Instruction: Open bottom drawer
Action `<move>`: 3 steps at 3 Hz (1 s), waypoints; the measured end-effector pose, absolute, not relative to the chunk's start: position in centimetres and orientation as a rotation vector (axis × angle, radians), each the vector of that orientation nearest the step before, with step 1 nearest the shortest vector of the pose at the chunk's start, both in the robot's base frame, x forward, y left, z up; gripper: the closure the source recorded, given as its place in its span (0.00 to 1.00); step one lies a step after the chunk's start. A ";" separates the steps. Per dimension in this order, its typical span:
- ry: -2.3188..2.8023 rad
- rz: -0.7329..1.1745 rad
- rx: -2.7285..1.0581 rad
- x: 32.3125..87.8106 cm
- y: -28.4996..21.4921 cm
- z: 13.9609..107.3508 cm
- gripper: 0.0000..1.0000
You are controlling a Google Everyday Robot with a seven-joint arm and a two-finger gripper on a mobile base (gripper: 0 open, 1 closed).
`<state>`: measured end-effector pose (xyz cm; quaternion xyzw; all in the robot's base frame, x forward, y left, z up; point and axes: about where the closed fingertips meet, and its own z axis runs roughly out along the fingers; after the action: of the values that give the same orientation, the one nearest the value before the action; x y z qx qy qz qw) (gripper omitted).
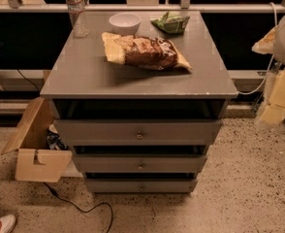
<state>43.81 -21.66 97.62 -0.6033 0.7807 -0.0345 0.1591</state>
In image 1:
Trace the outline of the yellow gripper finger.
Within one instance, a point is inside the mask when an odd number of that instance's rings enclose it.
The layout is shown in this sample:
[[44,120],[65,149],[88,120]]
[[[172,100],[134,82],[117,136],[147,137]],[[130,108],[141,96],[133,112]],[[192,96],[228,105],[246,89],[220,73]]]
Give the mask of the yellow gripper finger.
[[273,27],[261,40],[253,45],[252,50],[259,54],[273,54],[276,29],[277,27]]
[[270,72],[265,84],[264,101],[258,111],[258,123],[277,125],[285,119],[285,69]]

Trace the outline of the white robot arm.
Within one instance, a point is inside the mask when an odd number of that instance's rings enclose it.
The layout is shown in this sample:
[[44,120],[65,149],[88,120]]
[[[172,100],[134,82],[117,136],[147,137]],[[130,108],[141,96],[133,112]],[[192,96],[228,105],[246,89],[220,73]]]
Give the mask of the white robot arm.
[[[252,47],[260,54],[270,53],[285,65],[285,16],[260,41]],[[277,74],[268,73],[257,121],[265,125],[276,125],[285,119],[285,68]]]

